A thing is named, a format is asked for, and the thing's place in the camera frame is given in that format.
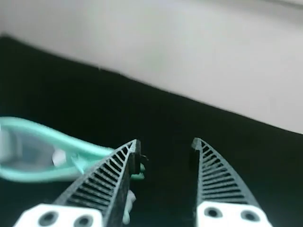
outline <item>black fabric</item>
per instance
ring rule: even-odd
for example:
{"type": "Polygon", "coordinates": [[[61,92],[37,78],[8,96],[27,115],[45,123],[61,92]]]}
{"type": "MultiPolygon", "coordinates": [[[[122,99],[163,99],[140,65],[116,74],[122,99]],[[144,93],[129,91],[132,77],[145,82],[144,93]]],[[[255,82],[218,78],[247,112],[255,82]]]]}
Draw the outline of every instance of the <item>black fabric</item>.
{"type": "MultiPolygon", "coordinates": [[[[303,136],[176,96],[108,71],[0,39],[0,115],[26,118],[116,148],[142,142],[146,179],[131,227],[191,226],[195,181],[187,165],[201,137],[242,176],[275,227],[302,226],[303,136]]],[[[0,181],[1,226],[52,202],[69,183],[0,181]]]]}

